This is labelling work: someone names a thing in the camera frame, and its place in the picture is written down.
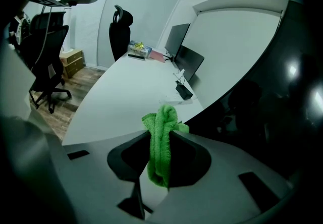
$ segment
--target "black office chair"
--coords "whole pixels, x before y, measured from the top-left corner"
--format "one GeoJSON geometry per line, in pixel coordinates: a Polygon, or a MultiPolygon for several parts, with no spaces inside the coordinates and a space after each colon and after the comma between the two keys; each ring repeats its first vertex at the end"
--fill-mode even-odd
{"type": "Polygon", "coordinates": [[[59,83],[64,85],[64,80],[62,79],[63,64],[59,55],[69,27],[60,26],[63,24],[63,21],[60,22],[57,20],[57,15],[55,15],[55,13],[52,13],[52,15],[50,17],[50,24],[42,53],[41,49],[46,29],[43,28],[44,24],[41,22],[48,20],[47,14],[37,15],[34,17],[31,23],[31,28],[36,28],[36,30],[32,29],[32,34],[26,37],[21,44],[21,54],[25,63],[36,76],[36,80],[32,85],[31,90],[42,91],[40,97],[35,101],[30,90],[29,93],[31,99],[36,108],[38,108],[38,102],[47,96],[48,110],[51,114],[53,113],[53,108],[50,107],[50,103],[51,94],[53,92],[66,92],[68,97],[72,97],[69,90],[56,88],[59,83]]]}
{"type": "Polygon", "coordinates": [[[127,52],[130,42],[130,28],[133,23],[132,15],[115,5],[117,11],[113,15],[113,22],[110,24],[109,36],[112,54],[117,61],[127,52]]]}

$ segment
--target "desk surface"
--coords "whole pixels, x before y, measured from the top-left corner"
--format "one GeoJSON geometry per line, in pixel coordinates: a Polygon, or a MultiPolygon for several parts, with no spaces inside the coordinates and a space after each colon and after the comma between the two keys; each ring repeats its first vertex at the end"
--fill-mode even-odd
{"type": "MultiPolygon", "coordinates": [[[[125,54],[97,81],[77,109],[63,145],[98,141],[144,130],[141,118],[156,113],[176,91],[177,69],[166,61],[136,60],[125,54]]],[[[179,121],[186,122],[203,108],[193,93],[190,104],[176,105],[179,121]]]]}

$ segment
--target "green cloth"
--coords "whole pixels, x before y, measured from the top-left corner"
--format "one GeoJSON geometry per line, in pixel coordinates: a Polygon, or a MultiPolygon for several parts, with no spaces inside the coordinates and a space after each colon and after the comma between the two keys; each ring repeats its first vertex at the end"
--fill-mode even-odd
{"type": "Polygon", "coordinates": [[[171,148],[169,132],[172,130],[189,132],[189,127],[177,123],[177,113],[173,106],[162,105],[156,114],[142,118],[151,134],[148,176],[156,185],[169,187],[171,175],[171,148]]]}

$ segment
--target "black monitor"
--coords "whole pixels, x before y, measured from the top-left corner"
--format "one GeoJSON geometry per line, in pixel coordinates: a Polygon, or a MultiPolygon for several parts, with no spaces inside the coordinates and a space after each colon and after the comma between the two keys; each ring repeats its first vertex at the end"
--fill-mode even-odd
{"type": "Polygon", "coordinates": [[[180,71],[182,69],[185,70],[184,77],[189,81],[203,61],[203,56],[181,45],[175,59],[175,64],[180,71]]]}
{"type": "Polygon", "coordinates": [[[187,33],[190,24],[182,24],[173,26],[168,36],[167,43],[165,45],[165,49],[170,53],[172,58],[176,58],[178,50],[181,47],[181,44],[184,40],[184,37],[187,33]]]}

